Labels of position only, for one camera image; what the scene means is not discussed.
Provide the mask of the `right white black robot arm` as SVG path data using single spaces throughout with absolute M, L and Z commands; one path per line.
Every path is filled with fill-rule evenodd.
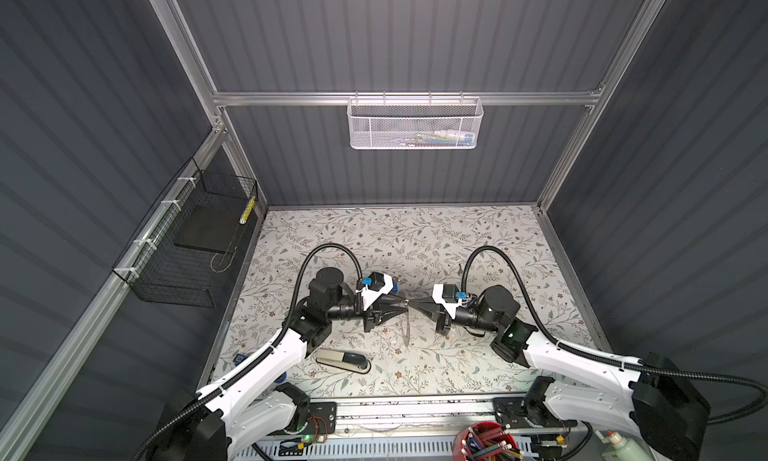
M 519 303 L 501 285 L 475 296 L 437 284 L 409 305 L 433 320 L 439 334 L 453 325 L 490 332 L 491 349 L 504 361 L 543 371 L 521 404 L 532 424 L 584 421 L 638 435 L 671 460 L 699 458 L 710 405 L 689 380 L 669 375 L 668 359 L 654 355 L 634 371 L 631 356 L 595 349 L 577 354 L 575 346 L 551 341 L 520 320 Z

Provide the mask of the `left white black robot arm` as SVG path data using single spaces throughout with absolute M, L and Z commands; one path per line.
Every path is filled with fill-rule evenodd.
M 362 319 L 365 330 L 402 314 L 395 277 L 373 272 L 354 287 L 337 268 L 309 283 L 281 329 L 218 380 L 196 393 L 180 392 L 165 407 L 137 460 L 232 460 L 246 447 L 285 428 L 303 426 L 309 396 L 280 375 L 304 361 L 328 338 L 336 319 Z

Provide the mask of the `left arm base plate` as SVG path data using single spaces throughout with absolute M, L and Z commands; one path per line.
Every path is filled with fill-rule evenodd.
M 336 430 L 337 411 L 336 402 L 312 401 L 305 413 L 298 414 L 285 428 L 273 430 L 269 436 L 333 434 Z

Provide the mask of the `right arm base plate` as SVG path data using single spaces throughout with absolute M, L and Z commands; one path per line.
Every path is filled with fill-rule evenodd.
M 494 397 L 492 407 L 496 422 L 511 428 L 558 428 L 569 431 L 578 425 L 576 420 L 556 417 L 542 401 L 527 401 L 525 394 Z

